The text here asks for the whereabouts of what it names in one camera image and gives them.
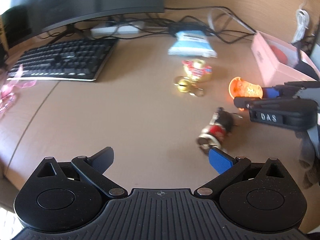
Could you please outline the black gloved right hand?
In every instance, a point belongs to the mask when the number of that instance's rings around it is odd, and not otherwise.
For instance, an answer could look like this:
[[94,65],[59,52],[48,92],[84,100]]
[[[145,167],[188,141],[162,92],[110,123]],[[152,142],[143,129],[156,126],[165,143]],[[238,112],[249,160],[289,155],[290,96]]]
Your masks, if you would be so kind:
[[295,132],[295,136],[301,140],[299,163],[305,171],[302,185],[304,189],[309,189],[319,184],[319,157],[306,131]]

